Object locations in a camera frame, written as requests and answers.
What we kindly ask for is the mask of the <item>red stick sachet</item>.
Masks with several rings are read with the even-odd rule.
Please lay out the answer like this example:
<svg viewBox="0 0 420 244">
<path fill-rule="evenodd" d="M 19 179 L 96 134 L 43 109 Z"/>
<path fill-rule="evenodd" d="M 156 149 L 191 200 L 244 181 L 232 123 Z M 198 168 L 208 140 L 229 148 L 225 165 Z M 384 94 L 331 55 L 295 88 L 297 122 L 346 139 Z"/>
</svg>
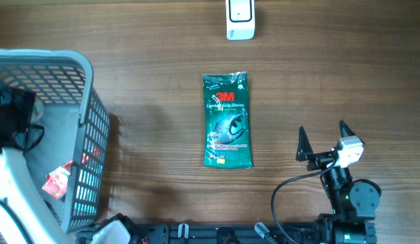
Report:
<svg viewBox="0 0 420 244">
<path fill-rule="evenodd" d="M 91 150 L 91 156 L 93 156 L 97 159 L 100 155 L 101 155 L 101 152 L 100 152 L 99 148 L 97 146 L 94 146 Z M 88 163 L 89 161 L 90 161 L 90 156 L 83 153 L 81 164 L 84 165 L 84 164 Z M 63 168 L 67 169 L 67 170 L 70 170 L 72 163 L 73 163 L 73 160 L 70 160 L 69 162 L 67 162 L 63 165 Z"/>
</svg>

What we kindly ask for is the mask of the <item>green 3M gloves packet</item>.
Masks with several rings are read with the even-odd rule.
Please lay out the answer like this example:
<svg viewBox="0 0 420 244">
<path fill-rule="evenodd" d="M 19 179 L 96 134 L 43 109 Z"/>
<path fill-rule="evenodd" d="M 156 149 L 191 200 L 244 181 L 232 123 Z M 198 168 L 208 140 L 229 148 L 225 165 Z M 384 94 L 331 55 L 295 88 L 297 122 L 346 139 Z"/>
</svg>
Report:
<svg viewBox="0 0 420 244">
<path fill-rule="evenodd" d="M 248 73 L 203 75 L 203 104 L 203 165 L 222 169 L 251 168 Z"/>
</svg>

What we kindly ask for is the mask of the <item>white barcode scanner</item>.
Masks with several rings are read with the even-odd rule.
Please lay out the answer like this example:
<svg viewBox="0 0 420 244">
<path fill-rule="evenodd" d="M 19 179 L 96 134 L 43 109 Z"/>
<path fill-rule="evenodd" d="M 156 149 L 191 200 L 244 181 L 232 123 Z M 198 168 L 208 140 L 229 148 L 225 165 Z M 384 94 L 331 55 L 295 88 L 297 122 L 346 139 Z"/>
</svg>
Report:
<svg viewBox="0 0 420 244">
<path fill-rule="evenodd" d="M 255 34 L 255 1 L 226 0 L 226 37 L 230 41 L 249 40 Z"/>
</svg>

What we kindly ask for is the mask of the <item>green lid jar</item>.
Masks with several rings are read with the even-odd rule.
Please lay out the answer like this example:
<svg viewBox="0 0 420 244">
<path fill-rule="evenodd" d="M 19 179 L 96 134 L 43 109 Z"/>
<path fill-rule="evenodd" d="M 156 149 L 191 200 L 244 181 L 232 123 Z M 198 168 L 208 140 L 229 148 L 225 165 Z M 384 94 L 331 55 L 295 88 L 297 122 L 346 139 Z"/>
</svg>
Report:
<svg viewBox="0 0 420 244">
<path fill-rule="evenodd" d="M 42 118 L 43 113 L 44 113 L 44 105 L 42 102 L 37 100 L 33 104 L 33 107 L 31 110 L 30 122 L 36 123 L 37 121 L 39 121 Z"/>
</svg>

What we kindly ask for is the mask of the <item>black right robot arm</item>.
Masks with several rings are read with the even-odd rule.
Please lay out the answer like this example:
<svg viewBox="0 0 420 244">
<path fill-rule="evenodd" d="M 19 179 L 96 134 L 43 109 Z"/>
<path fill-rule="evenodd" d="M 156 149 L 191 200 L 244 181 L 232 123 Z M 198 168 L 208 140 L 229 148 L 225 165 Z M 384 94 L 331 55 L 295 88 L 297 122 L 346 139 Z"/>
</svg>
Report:
<svg viewBox="0 0 420 244">
<path fill-rule="evenodd" d="M 308 171 L 319 171 L 320 182 L 331 203 L 332 213 L 322 213 L 312 223 L 296 227 L 302 243 L 376 243 L 373 220 L 381 188 L 367 179 L 354 180 L 349 166 L 364 152 L 364 141 L 344 121 L 341 137 L 330 151 L 315 153 L 306 131 L 299 128 L 296 160 L 306 161 Z"/>
</svg>

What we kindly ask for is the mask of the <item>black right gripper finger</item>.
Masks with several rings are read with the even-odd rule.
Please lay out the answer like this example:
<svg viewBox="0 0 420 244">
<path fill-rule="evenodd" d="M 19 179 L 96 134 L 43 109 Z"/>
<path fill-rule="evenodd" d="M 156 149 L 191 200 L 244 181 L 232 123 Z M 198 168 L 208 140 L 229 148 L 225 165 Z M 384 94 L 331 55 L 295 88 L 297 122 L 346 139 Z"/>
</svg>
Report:
<svg viewBox="0 0 420 244">
<path fill-rule="evenodd" d="M 307 133 L 303 126 L 299 128 L 299 141 L 297 147 L 296 160 L 307 161 L 312 158 L 314 151 L 312 150 Z"/>
<path fill-rule="evenodd" d="M 342 138 L 355 136 L 356 134 L 350 129 L 350 127 L 346 124 L 344 120 L 339 122 L 339 128 Z"/>
</svg>

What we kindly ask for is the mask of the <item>red white small box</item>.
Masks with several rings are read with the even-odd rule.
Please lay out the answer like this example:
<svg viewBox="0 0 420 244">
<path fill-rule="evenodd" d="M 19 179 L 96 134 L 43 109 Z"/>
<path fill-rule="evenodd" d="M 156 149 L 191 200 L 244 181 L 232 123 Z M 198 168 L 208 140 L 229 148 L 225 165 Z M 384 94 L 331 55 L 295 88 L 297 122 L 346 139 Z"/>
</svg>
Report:
<svg viewBox="0 0 420 244">
<path fill-rule="evenodd" d="M 47 175 L 47 181 L 42 186 L 42 190 L 54 199 L 61 199 L 66 194 L 69 175 L 68 169 L 58 167 Z"/>
</svg>

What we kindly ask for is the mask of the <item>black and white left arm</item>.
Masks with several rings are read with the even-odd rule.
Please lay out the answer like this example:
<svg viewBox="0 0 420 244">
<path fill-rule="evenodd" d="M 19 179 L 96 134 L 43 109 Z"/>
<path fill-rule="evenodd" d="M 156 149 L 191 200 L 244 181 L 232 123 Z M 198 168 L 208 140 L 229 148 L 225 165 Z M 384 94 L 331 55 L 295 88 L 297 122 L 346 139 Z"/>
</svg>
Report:
<svg viewBox="0 0 420 244">
<path fill-rule="evenodd" d="M 8 243 L 116 243 L 99 237 L 109 116 L 95 91 L 37 97 L 0 88 L 0 233 Z"/>
</svg>

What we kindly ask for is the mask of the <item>grey plastic mesh basket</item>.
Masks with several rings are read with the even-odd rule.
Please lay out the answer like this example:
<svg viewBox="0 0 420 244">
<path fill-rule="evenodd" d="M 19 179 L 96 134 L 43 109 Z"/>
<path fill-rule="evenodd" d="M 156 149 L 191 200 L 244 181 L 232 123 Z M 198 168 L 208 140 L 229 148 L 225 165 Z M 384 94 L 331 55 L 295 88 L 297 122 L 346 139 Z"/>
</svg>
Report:
<svg viewBox="0 0 420 244">
<path fill-rule="evenodd" d="M 110 116 L 89 60 L 0 49 L 0 234 L 71 243 L 98 215 Z"/>
</svg>

